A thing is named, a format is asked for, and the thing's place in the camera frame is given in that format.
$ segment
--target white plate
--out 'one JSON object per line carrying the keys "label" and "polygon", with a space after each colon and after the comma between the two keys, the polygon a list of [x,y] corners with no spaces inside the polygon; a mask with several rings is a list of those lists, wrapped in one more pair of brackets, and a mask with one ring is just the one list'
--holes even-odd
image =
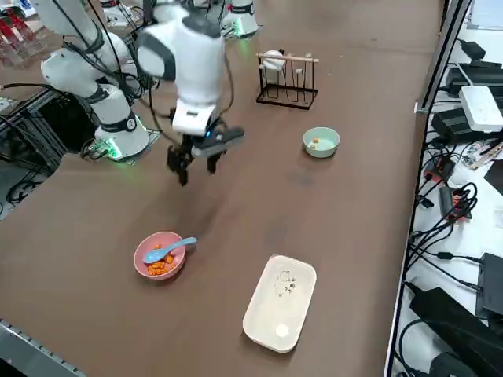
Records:
{"label": "white plate", "polygon": [[299,340],[315,284],[313,266],[272,256],[243,318],[246,335],[273,351],[291,351]]}

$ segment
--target brown tabletop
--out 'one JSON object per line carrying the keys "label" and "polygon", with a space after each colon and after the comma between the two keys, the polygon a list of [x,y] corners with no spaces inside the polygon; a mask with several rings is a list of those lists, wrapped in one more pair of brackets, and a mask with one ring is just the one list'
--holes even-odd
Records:
{"label": "brown tabletop", "polygon": [[[164,140],[133,167],[65,156],[0,224],[0,317],[88,376],[382,374],[421,143],[413,103],[440,5],[255,5],[265,27],[228,45],[236,100],[226,120],[247,138],[214,177],[196,161],[180,187]],[[279,48],[321,60],[308,112],[255,103],[255,53]],[[173,105],[156,95],[159,110]],[[303,132],[320,125],[340,133],[332,159],[301,151]],[[132,256],[160,230],[200,242],[176,279],[152,282]],[[318,273],[285,355],[242,331],[272,254]]]}

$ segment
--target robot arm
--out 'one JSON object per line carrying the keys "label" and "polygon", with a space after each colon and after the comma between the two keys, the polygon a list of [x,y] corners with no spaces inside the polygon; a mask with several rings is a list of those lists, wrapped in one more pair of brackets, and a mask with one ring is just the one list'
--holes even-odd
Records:
{"label": "robot arm", "polygon": [[116,54],[119,64],[130,59],[122,39],[111,33],[108,39],[80,0],[37,0],[33,6],[48,29],[77,38],[74,47],[67,45],[42,62],[46,81],[87,101],[100,120],[95,137],[106,145],[111,159],[120,160],[145,149],[149,135],[131,111],[122,90],[96,81],[106,77],[104,71],[119,69]]}
{"label": "robot arm", "polygon": [[154,8],[159,24],[138,36],[138,61],[148,75],[175,82],[173,130],[204,136],[221,96],[224,40],[218,26],[180,5]]}
{"label": "robot arm", "polygon": [[171,122],[184,136],[181,145],[168,151],[168,166],[184,185],[195,157],[207,157],[208,171],[214,173],[221,155],[242,141],[244,131],[227,127],[218,113],[226,61],[220,28],[173,0],[159,0],[152,14],[159,23],[138,36],[138,62],[148,75],[177,86]]}

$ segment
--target white power strip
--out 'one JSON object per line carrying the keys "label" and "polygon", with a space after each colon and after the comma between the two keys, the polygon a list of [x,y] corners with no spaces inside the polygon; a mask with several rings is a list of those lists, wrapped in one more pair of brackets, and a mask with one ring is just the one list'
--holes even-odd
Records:
{"label": "white power strip", "polygon": [[462,86],[459,98],[472,130],[489,133],[503,129],[503,116],[487,86]]}

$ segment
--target electronic device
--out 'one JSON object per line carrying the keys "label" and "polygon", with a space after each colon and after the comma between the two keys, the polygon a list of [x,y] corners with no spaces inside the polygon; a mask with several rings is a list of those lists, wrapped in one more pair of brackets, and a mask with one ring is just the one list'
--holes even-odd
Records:
{"label": "electronic device", "polygon": [[484,253],[479,266],[479,282],[475,313],[491,318],[503,315],[503,258]]}
{"label": "electronic device", "polygon": [[482,60],[486,56],[486,50],[480,47],[480,45],[475,41],[464,41],[458,39],[461,44],[461,49],[468,57],[472,60]]}
{"label": "electronic device", "polygon": [[416,295],[410,303],[411,310],[424,320],[476,375],[502,377],[503,339],[442,288],[437,287],[429,291],[415,288]]}
{"label": "electronic device", "polygon": [[487,86],[463,86],[459,98],[472,130],[491,133],[503,129],[503,116]]}
{"label": "electronic device", "polygon": [[456,355],[448,352],[439,354],[430,364],[431,377],[478,377]]}
{"label": "electronic device", "polygon": [[456,193],[455,188],[451,188],[449,186],[441,187],[439,190],[439,198],[440,198],[440,212],[443,217],[450,216],[452,218],[472,218],[472,213],[465,211],[469,207],[469,203],[466,200],[463,200]]}
{"label": "electronic device", "polygon": [[448,181],[454,171],[454,162],[444,156],[431,159],[424,168],[424,176],[431,174],[433,182]]}
{"label": "electronic device", "polygon": [[[496,101],[503,108],[503,100]],[[431,126],[439,133],[443,144],[466,144],[479,140],[502,138],[503,131],[485,133],[474,131],[468,125],[468,120],[462,108],[437,112],[433,115]]]}
{"label": "electronic device", "polygon": [[[494,97],[503,97],[503,70],[500,68],[472,67],[470,64],[460,64],[464,73],[474,85],[487,86]],[[456,97],[461,87],[469,85],[459,68],[451,68],[447,72],[446,86],[443,88],[450,96]]]}

